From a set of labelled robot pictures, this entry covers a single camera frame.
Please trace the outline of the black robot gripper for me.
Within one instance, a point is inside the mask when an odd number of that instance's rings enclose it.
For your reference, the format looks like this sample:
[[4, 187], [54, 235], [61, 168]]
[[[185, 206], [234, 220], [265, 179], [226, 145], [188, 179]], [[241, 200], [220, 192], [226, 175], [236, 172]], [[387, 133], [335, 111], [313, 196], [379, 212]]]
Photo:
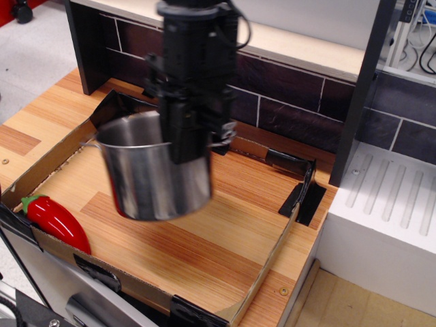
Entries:
[[161, 133], [175, 164], [230, 145], [237, 122], [230, 118], [236, 72], [238, 22], [245, 15], [232, 1], [159, 1], [162, 55], [148, 54], [147, 92], [159, 98]]

